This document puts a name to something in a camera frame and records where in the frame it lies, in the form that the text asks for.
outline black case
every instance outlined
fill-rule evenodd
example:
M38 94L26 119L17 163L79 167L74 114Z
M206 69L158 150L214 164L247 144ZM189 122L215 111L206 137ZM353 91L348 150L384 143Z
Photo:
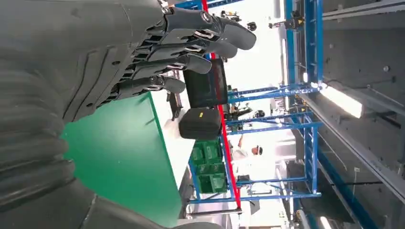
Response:
M192 108L179 122L182 138L196 140L214 140L221 134L221 117L218 110Z

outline machinery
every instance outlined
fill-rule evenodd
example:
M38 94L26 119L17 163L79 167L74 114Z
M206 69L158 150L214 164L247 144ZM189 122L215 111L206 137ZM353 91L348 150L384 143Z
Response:
M277 23L269 23L268 27L273 29L278 28L282 24L284 24L286 30L299 30L304 26L304 21L304 17L301 16L298 10L296 10L291 13L291 19Z
M238 12L226 12L223 10L221 11L221 17L233 20L235 22L240 22L242 20L240 19Z

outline fluorescent light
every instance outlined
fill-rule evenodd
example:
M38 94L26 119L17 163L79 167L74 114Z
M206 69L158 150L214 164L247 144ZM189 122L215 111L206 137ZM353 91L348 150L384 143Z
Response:
M281 40L281 49L283 55L283 71L284 71L284 85L288 85L288 70L287 70L287 44L286 39Z
M290 111L290 98L288 97L288 96L286 96L286 104L285 104L286 106L286 110L287 111Z
M360 118L362 116L363 105L345 93L324 83L322 84L320 93L354 117Z
M308 83L308 74L307 73L302 74L302 80L304 81L304 83Z
M325 228L325 229L332 229L332 227L330 226L329 221L328 221L328 219L327 219L326 217L321 216L321 217L320 217L320 221L322 222L323 228Z

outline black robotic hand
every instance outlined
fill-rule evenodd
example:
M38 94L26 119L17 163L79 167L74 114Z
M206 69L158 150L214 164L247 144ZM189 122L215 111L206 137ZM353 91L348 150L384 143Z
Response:
M211 63L203 55L214 52L232 58L238 48L247 50L256 42L254 34L233 20L180 8L162 8L162 12L163 20L146 29L132 63L102 104L161 89L180 93L183 82L160 74L186 69L204 74Z
M112 100L183 90L166 71L206 73L202 55L256 41L237 22L160 1L0 2L1 228L163 229L84 187L60 138Z

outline green crate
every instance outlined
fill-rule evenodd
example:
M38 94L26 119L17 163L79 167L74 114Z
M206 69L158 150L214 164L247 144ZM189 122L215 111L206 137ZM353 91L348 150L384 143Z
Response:
M198 165L195 168L195 174L196 175L210 175L210 173L211 173L210 167L211 167L211 165L209 165L209 164Z
M222 154L221 146L218 140L199 141L197 144L202 146L204 158L207 163L222 162L224 155Z
M205 163L204 151L201 144L195 144L192 148L191 161L195 166Z
M223 163L202 164L196 166L197 175L216 175L225 174L225 165Z
M227 192L225 174L198 176L200 193L225 193Z
M211 175L211 185L214 192L227 192L228 185L225 174Z

